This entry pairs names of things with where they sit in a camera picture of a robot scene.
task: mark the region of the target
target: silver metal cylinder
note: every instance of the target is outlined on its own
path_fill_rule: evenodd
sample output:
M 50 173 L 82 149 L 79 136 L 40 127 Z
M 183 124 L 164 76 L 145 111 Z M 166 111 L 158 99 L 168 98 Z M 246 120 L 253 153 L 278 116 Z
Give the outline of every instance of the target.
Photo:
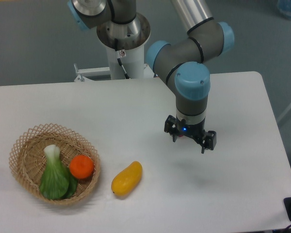
M 112 49 L 132 50 L 141 46 L 150 36 L 150 24 L 141 14 L 127 24 L 116 24 L 111 21 L 97 26 L 99 40 Z
M 183 119 L 185 119 L 187 125 L 196 125 L 202 122 L 205 119 L 205 117 L 206 117 L 206 110 L 197 116 L 187 116 L 187 115 L 182 114 L 177 109 L 177 118 L 179 119 L 179 121 L 182 121 Z
M 106 7 L 106 0 L 72 0 L 74 7 L 83 15 L 99 15 Z
M 172 0 L 186 31 L 212 17 L 205 0 Z

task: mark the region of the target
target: bok choy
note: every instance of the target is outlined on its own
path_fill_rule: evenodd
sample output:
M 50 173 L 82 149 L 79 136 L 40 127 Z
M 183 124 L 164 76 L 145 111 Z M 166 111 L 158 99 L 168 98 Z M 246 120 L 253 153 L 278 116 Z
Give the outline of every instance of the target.
M 69 176 L 70 176 L 70 179 L 69 179 L 69 187 L 68 187 L 68 190 L 67 192 L 65 193 L 64 196 L 62 196 L 62 199 L 66 199 L 66 198 L 69 198 L 71 197 L 77 190 L 77 186 L 78 186 L 78 179 L 75 178 L 71 173 L 70 173 L 70 170 L 69 168 L 67 168 L 67 171 L 69 172 Z
M 58 146 L 49 145 L 45 147 L 44 154 L 47 164 L 40 180 L 39 189 L 45 198 L 51 200 L 59 199 L 68 191 L 71 179 L 70 172 L 60 160 L 60 149 Z

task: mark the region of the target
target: woven basket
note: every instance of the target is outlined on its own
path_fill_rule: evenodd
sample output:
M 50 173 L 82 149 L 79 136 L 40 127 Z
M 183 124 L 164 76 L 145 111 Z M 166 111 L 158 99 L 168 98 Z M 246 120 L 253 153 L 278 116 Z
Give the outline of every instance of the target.
M 68 199 L 49 200 L 39 191 L 40 179 L 46 166 L 43 150 L 51 144 L 60 148 L 60 158 L 66 166 L 78 154 L 89 156 L 95 164 L 93 174 L 79 180 L 75 194 Z M 57 124 L 39 125 L 28 129 L 14 144 L 9 164 L 12 175 L 28 192 L 45 202 L 57 205 L 73 204 L 89 195 L 100 173 L 97 150 L 80 134 Z

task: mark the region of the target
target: white table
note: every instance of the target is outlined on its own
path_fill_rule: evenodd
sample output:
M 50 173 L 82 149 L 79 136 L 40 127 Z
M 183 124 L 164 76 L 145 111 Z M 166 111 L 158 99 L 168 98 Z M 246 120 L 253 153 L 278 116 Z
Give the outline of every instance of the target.
M 291 169 L 262 77 L 214 74 L 206 130 L 214 151 L 189 138 L 172 142 L 164 122 L 175 97 L 159 79 L 0 87 L 0 233 L 234 233 L 285 228 Z M 87 138 L 101 157 L 92 195 L 56 207 L 27 193 L 8 158 L 28 128 L 58 123 Z M 125 200 L 111 191 L 132 161 L 144 168 Z

